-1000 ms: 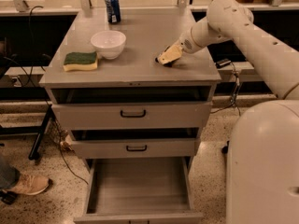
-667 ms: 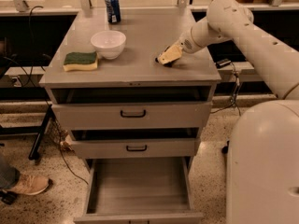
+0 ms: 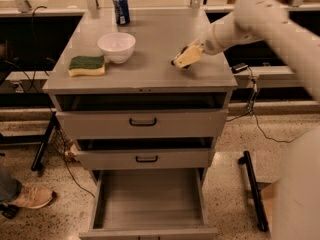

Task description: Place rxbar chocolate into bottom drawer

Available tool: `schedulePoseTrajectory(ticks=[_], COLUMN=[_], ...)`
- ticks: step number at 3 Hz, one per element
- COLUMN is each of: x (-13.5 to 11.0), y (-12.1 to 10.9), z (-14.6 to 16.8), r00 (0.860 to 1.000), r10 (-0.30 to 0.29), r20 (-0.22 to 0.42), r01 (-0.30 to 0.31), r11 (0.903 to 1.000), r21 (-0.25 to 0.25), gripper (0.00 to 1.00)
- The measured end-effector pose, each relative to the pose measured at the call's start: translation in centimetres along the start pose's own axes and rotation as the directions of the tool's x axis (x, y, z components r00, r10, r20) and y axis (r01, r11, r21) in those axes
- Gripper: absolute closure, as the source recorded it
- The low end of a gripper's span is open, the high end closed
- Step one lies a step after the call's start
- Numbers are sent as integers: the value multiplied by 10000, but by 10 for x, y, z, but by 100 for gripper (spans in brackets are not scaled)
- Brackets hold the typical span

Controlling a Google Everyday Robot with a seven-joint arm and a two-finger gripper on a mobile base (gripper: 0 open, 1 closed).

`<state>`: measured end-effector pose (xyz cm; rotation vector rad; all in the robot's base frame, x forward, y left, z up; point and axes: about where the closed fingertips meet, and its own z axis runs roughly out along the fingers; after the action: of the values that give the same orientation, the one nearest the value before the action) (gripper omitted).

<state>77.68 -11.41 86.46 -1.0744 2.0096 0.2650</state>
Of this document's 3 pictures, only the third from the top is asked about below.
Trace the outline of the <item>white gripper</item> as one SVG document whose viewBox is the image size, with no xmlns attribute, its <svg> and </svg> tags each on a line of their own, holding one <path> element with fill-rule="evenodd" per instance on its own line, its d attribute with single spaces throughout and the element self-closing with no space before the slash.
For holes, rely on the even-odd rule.
<svg viewBox="0 0 320 240">
<path fill-rule="evenodd" d="M 199 61 L 202 58 L 203 52 L 209 55 L 221 53 L 221 46 L 217 42 L 212 31 L 202 34 L 199 37 L 199 45 L 187 46 L 188 50 L 184 53 L 185 62 L 187 64 L 191 65 Z"/>
</svg>

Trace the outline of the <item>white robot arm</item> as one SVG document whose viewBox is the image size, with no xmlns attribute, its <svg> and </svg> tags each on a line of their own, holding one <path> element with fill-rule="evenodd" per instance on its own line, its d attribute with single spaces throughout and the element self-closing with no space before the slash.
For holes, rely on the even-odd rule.
<svg viewBox="0 0 320 240">
<path fill-rule="evenodd" d="M 320 102 L 320 39 L 290 20 L 276 0 L 236 0 L 231 13 L 212 23 L 208 31 L 173 59 L 185 68 L 235 45 L 265 41 Z M 273 199 L 272 240 L 320 240 L 320 127 L 291 144 Z"/>
</svg>

